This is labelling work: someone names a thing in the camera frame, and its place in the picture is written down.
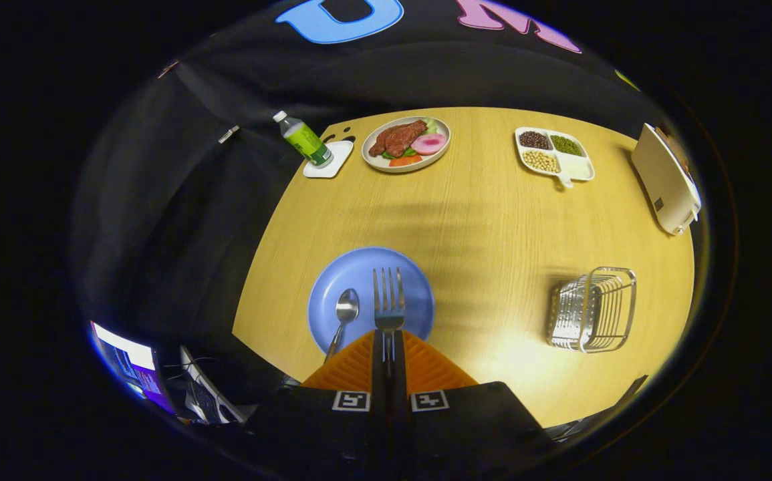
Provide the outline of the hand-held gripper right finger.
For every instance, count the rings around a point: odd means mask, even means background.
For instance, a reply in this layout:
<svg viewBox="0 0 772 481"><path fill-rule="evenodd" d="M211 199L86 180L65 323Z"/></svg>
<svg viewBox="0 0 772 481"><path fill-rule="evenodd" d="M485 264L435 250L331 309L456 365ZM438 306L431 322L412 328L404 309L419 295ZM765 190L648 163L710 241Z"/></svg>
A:
<svg viewBox="0 0 772 481"><path fill-rule="evenodd" d="M479 383L399 331L391 348L391 448L399 468L535 468L553 441L505 383Z"/></svg>

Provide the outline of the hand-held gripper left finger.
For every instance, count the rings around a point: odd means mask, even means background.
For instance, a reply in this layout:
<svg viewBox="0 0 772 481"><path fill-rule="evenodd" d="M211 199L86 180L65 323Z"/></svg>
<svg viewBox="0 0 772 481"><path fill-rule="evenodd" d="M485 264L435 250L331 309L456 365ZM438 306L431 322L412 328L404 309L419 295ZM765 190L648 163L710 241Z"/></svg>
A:
<svg viewBox="0 0 772 481"><path fill-rule="evenodd" d="M366 468L384 402L383 336L370 331L300 385L282 387L245 424L267 468Z"/></svg>

